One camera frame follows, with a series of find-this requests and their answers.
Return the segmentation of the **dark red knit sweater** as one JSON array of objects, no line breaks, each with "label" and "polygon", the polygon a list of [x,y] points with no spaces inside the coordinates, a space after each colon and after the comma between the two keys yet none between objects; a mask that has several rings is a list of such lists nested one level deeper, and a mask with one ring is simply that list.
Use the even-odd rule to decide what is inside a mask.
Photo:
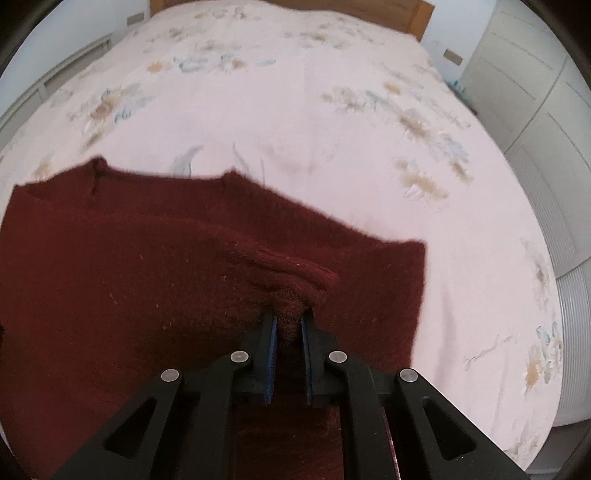
[{"label": "dark red knit sweater", "polygon": [[339,347],[409,365],[426,247],[385,242],[236,172],[114,170],[102,158],[13,189],[1,226],[1,424],[47,479],[167,368],[204,368],[264,311],[287,345],[311,309]]}]

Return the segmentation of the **pink floral bed cover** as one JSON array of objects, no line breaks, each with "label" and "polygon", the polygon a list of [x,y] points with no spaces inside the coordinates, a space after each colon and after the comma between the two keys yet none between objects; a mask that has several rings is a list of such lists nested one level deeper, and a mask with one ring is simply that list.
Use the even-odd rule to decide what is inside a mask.
[{"label": "pink floral bed cover", "polygon": [[413,365],[519,466],[559,404],[562,322],[530,202],[411,36],[260,1],[191,2],[55,92],[1,153],[1,196],[93,155],[230,169],[388,240],[426,242]]}]

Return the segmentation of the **wooden nightstand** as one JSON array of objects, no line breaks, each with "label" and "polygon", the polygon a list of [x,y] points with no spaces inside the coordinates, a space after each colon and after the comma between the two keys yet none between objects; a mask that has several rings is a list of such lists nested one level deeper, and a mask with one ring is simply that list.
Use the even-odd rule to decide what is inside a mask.
[{"label": "wooden nightstand", "polygon": [[459,101],[461,101],[463,103],[463,105],[466,106],[472,112],[473,115],[475,115],[475,116],[478,115],[478,111],[475,108],[473,102],[467,96],[465,87],[463,87],[458,81],[449,83],[448,87],[450,88],[450,90],[452,91],[454,96]]}]

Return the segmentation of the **white low cabinet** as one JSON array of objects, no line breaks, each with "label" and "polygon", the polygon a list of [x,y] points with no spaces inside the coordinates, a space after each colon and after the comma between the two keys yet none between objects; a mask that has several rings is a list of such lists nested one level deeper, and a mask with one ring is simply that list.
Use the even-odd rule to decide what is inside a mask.
[{"label": "white low cabinet", "polygon": [[111,35],[100,37],[54,66],[33,83],[1,116],[1,148],[9,143],[16,132],[51,95],[107,53],[111,46]]}]

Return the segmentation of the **white wardrobe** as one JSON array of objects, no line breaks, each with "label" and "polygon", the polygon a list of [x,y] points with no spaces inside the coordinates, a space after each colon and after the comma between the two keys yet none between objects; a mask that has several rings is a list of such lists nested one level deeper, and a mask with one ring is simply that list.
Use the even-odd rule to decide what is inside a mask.
[{"label": "white wardrobe", "polygon": [[461,84],[534,209],[557,276],[590,260],[590,90],[547,24],[500,1]]}]

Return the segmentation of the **wooden headboard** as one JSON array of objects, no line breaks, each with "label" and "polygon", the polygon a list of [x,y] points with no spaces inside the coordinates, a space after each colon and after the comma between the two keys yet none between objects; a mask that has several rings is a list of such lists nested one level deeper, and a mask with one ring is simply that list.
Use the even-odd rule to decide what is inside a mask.
[{"label": "wooden headboard", "polygon": [[270,1],[301,11],[332,11],[412,35],[421,41],[435,6],[429,1]]}]

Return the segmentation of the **wall switch plate right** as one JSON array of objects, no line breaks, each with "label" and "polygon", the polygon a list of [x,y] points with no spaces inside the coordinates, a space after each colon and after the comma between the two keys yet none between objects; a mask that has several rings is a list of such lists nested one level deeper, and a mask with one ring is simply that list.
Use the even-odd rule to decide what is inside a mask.
[{"label": "wall switch plate right", "polygon": [[443,57],[456,66],[460,66],[464,61],[464,58],[462,56],[450,49],[445,50]]}]

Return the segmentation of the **wall switch plate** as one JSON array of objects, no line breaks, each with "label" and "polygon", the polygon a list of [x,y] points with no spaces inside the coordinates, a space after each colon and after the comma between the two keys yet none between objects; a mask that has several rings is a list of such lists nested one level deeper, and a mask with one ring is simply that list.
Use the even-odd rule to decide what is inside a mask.
[{"label": "wall switch plate", "polygon": [[129,16],[129,17],[126,19],[126,24],[127,24],[128,26],[131,26],[131,25],[134,25],[134,24],[140,23],[140,22],[142,22],[143,20],[144,20],[144,13],[143,13],[143,12],[139,12],[139,13],[136,13],[136,14],[134,14],[134,15],[131,15],[131,16]]},{"label": "wall switch plate", "polygon": [[456,66],[460,66],[464,61],[464,58],[462,56],[450,49],[445,50],[443,57]]}]

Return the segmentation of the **wall switch plate left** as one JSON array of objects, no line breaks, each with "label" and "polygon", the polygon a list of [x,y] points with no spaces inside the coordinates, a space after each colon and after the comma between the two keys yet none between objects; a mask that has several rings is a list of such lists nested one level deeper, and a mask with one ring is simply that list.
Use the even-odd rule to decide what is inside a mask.
[{"label": "wall switch plate left", "polygon": [[131,16],[129,16],[129,17],[126,19],[126,24],[127,24],[128,26],[131,26],[131,25],[134,25],[134,24],[140,23],[140,22],[142,22],[143,20],[144,20],[144,13],[143,13],[143,12],[139,12],[139,13],[136,13],[136,14],[134,14],[134,15],[131,15]]}]

